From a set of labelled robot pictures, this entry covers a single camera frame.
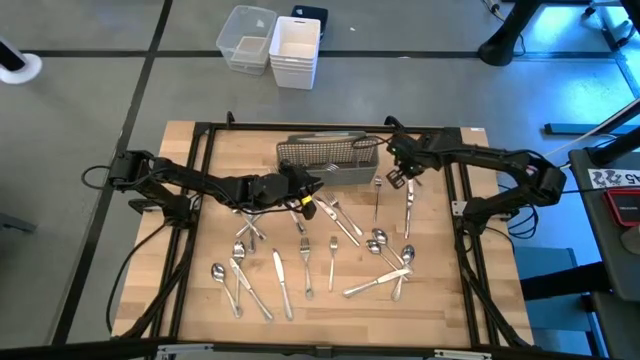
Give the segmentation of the dark blue bin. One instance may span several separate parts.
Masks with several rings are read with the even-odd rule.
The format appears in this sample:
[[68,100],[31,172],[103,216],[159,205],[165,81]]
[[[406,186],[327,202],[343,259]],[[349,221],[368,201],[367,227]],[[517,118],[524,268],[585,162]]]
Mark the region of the dark blue bin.
[[320,40],[323,40],[329,11],[326,8],[308,6],[308,5],[295,5],[291,11],[291,17],[317,19],[320,21]]

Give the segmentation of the clear plastic bin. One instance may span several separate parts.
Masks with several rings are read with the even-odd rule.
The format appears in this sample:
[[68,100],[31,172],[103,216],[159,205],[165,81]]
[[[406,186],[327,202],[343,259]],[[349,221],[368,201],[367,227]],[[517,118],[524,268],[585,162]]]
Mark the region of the clear plastic bin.
[[277,17],[274,11],[255,6],[233,9],[216,40],[231,70],[254,76],[264,73]]

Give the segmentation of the grey round object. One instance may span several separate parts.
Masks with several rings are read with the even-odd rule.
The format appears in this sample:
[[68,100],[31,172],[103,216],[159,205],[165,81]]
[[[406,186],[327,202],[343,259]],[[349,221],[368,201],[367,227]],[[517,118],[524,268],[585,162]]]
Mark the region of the grey round object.
[[627,229],[620,236],[620,241],[628,252],[640,256],[640,225]]

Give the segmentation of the blue grey cabinet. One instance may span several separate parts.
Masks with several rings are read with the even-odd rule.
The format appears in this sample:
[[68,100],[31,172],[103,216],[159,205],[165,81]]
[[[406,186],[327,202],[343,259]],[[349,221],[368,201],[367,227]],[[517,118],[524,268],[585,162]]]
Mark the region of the blue grey cabinet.
[[[516,247],[515,258],[522,279],[576,267],[572,249]],[[602,346],[579,294],[526,300],[534,342],[543,350],[579,355],[601,355]]]

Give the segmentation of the small stainless steel fork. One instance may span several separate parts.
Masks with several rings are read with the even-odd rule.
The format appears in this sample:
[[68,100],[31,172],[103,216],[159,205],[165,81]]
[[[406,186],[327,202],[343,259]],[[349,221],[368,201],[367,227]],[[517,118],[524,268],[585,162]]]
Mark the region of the small stainless steel fork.
[[380,175],[376,175],[374,177],[374,185],[376,189],[376,199],[375,199],[375,207],[374,207],[374,214],[373,214],[374,222],[377,221],[378,208],[379,208],[379,196],[380,196],[380,190],[381,190],[382,184],[383,184],[382,177]]
[[334,271],[335,271],[335,255],[338,250],[338,239],[336,236],[332,236],[329,241],[329,251],[330,251],[330,271],[329,271],[329,283],[328,290],[330,292],[334,289]]

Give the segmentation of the grey side table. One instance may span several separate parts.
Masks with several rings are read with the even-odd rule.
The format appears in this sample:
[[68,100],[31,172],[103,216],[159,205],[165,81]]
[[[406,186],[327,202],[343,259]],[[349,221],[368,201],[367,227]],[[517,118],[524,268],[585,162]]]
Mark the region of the grey side table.
[[640,255],[624,248],[626,229],[614,221],[602,190],[592,191],[590,169],[596,169],[586,150],[569,152],[571,170],[586,210],[613,292],[623,300],[640,302]]

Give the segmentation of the black front rail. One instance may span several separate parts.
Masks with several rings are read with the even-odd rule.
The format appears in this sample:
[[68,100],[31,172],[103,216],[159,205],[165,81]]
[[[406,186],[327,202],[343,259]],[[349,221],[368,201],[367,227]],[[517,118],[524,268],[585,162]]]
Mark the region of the black front rail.
[[[179,343],[174,337],[129,339],[117,338],[107,341],[71,343],[62,345],[46,345],[0,349],[0,360],[132,360],[135,358],[155,357],[157,348],[165,344]],[[369,346],[334,346],[334,345],[274,345],[274,344],[240,344],[211,343],[214,352],[264,353],[280,355],[308,355],[321,359],[337,356],[402,356],[432,358],[435,349],[415,347],[369,347]],[[559,352],[549,352],[537,347],[510,348],[493,345],[478,345],[467,350],[491,353],[493,360],[620,360]]]

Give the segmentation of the dark metal table foot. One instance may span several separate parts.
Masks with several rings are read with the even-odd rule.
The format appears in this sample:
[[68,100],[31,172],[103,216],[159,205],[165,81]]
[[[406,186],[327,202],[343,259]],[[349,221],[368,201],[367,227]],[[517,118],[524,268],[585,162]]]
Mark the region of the dark metal table foot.
[[[595,124],[547,123],[543,126],[543,132],[547,135],[584,135],[595,128]],[[604,130],[598,130],[597,134],[619,136],[629,133],[635,128],[636,125],[621,125],[615,129],[605,128]]]

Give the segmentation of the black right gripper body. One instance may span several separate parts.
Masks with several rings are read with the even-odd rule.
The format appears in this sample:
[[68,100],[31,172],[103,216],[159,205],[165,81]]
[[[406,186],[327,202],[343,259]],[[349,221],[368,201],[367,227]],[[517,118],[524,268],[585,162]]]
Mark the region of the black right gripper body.
[[401,138],[402,155],[399,169],[405,176],[418,176],[427,169],[439,171],[443,167],[440,156],[424,147],[424,143],[408,135]]

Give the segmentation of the white plastic bin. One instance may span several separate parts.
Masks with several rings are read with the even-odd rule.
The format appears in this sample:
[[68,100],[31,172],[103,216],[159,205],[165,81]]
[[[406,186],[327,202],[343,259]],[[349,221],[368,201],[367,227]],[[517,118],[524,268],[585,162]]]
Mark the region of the white plastic bin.
[[269,48],[276,84],[283,88],[311,90],[320,44],[317,19],[280,16]]

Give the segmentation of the grey mesh cutlery basket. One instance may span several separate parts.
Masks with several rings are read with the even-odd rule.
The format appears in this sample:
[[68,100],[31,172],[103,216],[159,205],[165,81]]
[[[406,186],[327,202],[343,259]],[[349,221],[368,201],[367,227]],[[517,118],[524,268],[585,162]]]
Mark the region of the grey mesh cutlery basket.
[[[301,166],[321,177],[326,186],[364,185],[379,165],[376,139],[363,131],[328,131],[290,135],[276,145],[277,162]],[[338,174],[324,169],[327,162],[340,167]]]

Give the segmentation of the silver spoon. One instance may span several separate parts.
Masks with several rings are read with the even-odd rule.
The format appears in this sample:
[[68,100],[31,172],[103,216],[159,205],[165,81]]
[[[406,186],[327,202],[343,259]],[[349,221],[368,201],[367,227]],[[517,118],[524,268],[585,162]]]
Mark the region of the silver spoon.
[[300,241],[300,254],[304,261],[305,268],[305,297],[307,300],[312,300],[314,293],[311,282],[311,272],[309,267],[310,259],[310,242],[307,237],[302,237]]

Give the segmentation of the black diagonal stand pole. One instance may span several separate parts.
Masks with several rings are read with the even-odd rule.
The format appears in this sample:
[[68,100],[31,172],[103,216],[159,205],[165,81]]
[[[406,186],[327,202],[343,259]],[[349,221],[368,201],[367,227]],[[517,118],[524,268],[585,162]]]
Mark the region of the black diagonal stand pole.
[[595,134],[610,134],[640,115],[640,97],[626,105],[593,129]]
[[592,163],[597,166],[605,166],[618,158],[640,147],[640,126],[634,130],[616,138],[604,147],[593,147],[587,150]]

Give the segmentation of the red black device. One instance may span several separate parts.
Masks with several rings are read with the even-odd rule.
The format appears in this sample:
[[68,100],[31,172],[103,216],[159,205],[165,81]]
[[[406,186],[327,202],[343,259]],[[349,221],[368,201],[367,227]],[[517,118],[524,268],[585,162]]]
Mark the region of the red black device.
[[640,225],[640,189],[606,190],[603,198],[617,225],[622,227]]

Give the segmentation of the grey floor foot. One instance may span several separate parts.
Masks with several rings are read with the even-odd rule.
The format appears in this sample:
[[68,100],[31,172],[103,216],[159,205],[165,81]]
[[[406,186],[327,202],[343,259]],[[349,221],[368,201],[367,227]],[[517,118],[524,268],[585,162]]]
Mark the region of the grey floor foot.
[[33,233],[37,229],[37,226],[28,221],[0,212],[0,230],[5,229]]

